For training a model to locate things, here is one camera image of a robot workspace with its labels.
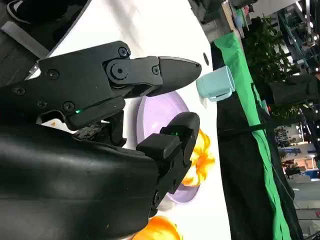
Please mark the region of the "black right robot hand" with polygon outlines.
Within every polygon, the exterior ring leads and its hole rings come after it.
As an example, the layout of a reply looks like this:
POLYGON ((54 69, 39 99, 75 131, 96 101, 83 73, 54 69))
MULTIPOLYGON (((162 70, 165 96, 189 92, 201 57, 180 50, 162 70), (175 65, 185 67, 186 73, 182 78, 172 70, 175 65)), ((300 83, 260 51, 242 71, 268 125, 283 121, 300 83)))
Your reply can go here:
POLYGON ((198 62, 132 59, 115 41, 38 62, 40 75, 0 89, 0 237, 115 240, 142 230, 191 167, 200 130, 175 116, 136 149, 125 100, 188 86, 198 62))

